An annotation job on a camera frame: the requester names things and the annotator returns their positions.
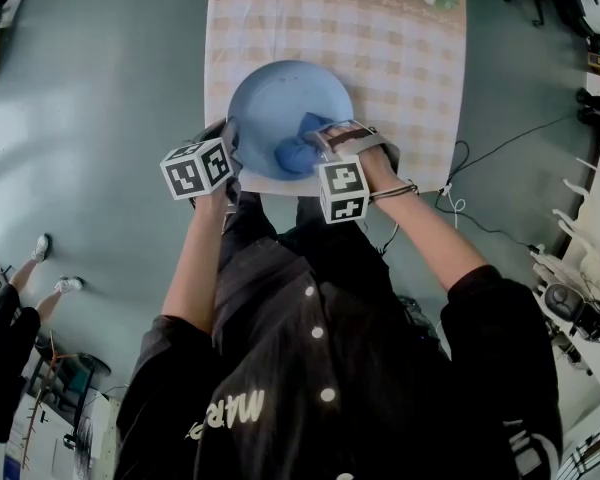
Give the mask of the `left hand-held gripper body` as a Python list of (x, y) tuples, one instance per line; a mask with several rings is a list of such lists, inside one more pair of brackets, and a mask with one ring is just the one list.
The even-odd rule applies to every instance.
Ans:
[(227, 119), (213, 123), (190, 143), (170, 151), (160, 168), (174, 200), (194, 203), (198, 196), (225, 186), (230, 204), (238, 204), (241, 169), (233, 169), (223, 142)]

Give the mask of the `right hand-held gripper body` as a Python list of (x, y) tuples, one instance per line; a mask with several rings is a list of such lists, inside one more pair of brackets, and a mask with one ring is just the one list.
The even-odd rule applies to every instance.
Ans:
[(318, 162), (316, 172), (319, 180), (321, 209), (327, 224), (337, 224), (363, 219), (372, 199), (360, 160), (357, 154), (367, 148), (380, 145), (389, 157), (391, 167), (398, 172), (400, 151), (373, 127), (366, 127), (358, 121), (341, 121), (319, 129), (333, 126), (359, 124), (362, 130), (341, 136), (345, 145), (335, 151), (332, 146), (332, 160)]

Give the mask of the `person's right hand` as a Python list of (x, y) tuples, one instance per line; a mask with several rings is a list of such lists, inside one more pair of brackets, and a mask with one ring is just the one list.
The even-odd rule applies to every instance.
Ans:
[[(329, 129), (325, 129), (323, 136), (335, 151), (339, 151), (345, 145), (341, 136), (358, 130), (362, 130), (362, 127), (356, 123), (333, 126)], [(389, 157), (386, 155), (382, 146), (375, 145), (371, 148), (367, 148), (359, 152), (357, 156), (360, 160), (371, 193), (395, 189), (402, 185), (401, 180), (393, 171)]]

